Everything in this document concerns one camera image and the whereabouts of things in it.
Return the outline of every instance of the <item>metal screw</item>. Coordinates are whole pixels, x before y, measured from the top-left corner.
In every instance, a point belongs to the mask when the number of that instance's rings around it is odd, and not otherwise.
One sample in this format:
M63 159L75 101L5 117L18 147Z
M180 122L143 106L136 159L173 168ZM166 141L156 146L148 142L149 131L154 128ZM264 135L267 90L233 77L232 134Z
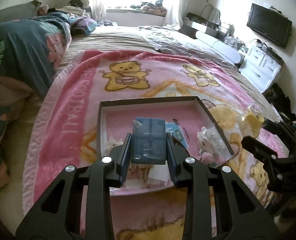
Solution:
M226 172L226 173L231 172L231 168L230 168L229 166L223 166L223 167L222 167L222 170L223 170L224 172Z
M195 162L195 159L192 158L192 157L187 157L187 158L186 158L186 162L187 162L187 163L194 163L194 162Z
M66 172L72 172L72 171L74 171L75 170L75 166L73 166L73 165L68 165L67 167L66 167Z
M101 159L101 161L102 161L103 163L109 163L109 162L112 161L112 158L111 158L110 156L105 156L105 157L103 157L103 158Z

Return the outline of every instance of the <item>clear plastic bag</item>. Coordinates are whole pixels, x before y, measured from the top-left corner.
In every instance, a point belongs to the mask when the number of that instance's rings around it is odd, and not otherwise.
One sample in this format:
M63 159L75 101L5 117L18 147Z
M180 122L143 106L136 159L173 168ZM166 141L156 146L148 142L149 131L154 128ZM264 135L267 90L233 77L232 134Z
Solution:
M252 106L248 106L244 113L237 116L237 122L243 137L250 135L253 138L257 138L264 122L264 117Z
M207 166L220 166L232 157L216 127L203 127L197 140L200 161Z

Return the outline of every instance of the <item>window sill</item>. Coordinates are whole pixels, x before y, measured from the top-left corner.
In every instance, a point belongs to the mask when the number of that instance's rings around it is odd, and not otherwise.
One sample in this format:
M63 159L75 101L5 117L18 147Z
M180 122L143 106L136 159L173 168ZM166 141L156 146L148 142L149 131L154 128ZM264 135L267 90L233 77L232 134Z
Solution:
M150 15L154 15L154 16L159 16L159 17L165 17L165 15L158 15L158 14L153 14L153 13L149 13L149 12L144 12L140 9L132 9L132 8L108 8L106 10L106 12L108 13L142 13L142 14L150 14Z

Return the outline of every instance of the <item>drawer handle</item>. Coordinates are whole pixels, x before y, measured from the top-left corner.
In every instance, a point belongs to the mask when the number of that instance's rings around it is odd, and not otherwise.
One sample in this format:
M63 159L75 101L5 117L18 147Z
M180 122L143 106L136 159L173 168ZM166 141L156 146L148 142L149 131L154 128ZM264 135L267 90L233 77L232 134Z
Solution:
M252 70L258 77L261 77L254 69Z

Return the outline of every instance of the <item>cabinet drawer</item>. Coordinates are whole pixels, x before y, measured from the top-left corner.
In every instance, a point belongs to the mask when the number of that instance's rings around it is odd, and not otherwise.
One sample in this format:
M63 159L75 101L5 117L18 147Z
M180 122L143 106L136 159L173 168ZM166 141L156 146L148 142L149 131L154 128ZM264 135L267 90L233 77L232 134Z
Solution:
M262 64L260 65L260 70L267 74L269 77L274 79L278 72L280 71L281 66L265 57Z
M273 80L249 61L246 61L240 71L261 93L270 86Z
M260 52L260 49L255 49L251 47L250 51L248 52L247 60L251 61L255 66L259 67L264 55Z

